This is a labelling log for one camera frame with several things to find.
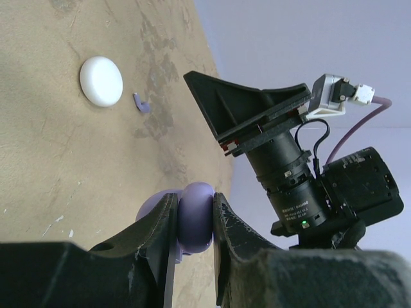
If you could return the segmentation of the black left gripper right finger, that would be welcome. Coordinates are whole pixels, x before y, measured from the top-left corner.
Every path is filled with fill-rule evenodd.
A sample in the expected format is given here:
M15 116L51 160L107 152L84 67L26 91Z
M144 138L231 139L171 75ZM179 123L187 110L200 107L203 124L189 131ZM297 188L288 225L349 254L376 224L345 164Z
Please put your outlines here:
M395 253L282 250L213 200L219 307L409 307L410 264Z

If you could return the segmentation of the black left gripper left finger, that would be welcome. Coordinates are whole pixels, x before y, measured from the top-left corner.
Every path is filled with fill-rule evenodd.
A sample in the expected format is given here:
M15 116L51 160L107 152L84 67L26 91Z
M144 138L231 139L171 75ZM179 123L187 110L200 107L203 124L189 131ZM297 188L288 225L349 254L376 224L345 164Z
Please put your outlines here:
M1 245L2 307L171 307L176 194L84 250L68 241Z

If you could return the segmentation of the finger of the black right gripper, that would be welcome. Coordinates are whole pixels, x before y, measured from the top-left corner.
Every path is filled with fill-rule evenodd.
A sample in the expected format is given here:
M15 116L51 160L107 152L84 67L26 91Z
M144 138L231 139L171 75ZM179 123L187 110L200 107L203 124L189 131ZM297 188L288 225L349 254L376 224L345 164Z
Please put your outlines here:
M304 83L260 90L196 71L186 73L184 81L221 146L241 144L248 134L263 133L297 116L297 109L311 98Z

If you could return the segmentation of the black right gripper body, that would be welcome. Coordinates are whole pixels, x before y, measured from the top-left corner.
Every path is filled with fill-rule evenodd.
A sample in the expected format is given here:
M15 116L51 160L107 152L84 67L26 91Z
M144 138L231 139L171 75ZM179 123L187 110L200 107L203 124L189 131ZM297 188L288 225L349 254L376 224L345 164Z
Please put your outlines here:
M368 226L403 210L398 186L372 147L321 165L290 131L303 124L296 115L223 115L216 138L226 154L248 158L278 217L273 235L296 235L299 248L354 248Z

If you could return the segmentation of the purple charging case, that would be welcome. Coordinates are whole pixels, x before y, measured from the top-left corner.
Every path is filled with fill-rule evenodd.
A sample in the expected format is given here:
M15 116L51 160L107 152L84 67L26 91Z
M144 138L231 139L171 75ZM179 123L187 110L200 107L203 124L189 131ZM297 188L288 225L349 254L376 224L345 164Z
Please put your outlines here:
M177 207L177 256L206 251L213 240L213 187L205 182L193 182L184 189L167 189L149 197L139 209L136 220L145 217L165 194L176 194Z

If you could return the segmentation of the purple earbud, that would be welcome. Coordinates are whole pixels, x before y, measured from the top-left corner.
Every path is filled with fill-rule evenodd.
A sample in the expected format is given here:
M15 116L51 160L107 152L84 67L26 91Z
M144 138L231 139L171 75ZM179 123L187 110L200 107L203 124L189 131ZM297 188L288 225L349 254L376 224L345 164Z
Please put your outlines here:
M140 112L144 114L148 114L151 112L150 104L147 101L143 101L137 92L133 93L133 99L137 109Z

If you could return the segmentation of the white charging case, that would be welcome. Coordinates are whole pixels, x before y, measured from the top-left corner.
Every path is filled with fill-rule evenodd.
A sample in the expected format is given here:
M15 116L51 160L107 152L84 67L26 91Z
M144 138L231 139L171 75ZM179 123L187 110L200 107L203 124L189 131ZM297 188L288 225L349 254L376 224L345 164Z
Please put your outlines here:
M94 56L83 63L80 85L86 98L102 108L114 106L123 93L123 78L119 68L104 56Z

